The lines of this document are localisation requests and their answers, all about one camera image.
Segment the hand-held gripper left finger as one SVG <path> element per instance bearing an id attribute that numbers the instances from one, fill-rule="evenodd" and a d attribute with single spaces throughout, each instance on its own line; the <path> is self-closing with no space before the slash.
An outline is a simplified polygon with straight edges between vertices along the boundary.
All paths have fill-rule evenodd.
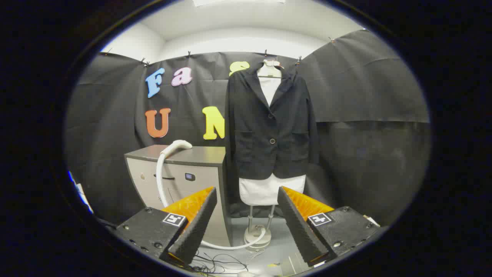
<path id="1" fill-rule="evenodd" d="M 164 209 L 142 209 L 118 225 L 115 235 L 146 256 L 185 267 L 204 238 L 216 204 L 216 188 L 208 187 Z"/>

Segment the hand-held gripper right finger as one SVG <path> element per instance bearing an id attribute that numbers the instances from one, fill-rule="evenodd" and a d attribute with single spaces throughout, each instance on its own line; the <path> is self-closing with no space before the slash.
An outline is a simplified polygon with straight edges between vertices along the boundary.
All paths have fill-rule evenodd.
<path id="1" fill-rule="evenodd" d="M 302 259 L 309 266 L 348 254 L 381 228 L 348 206 L 330 207 L 293 189 L 278 189 L 278 205 Z"/>

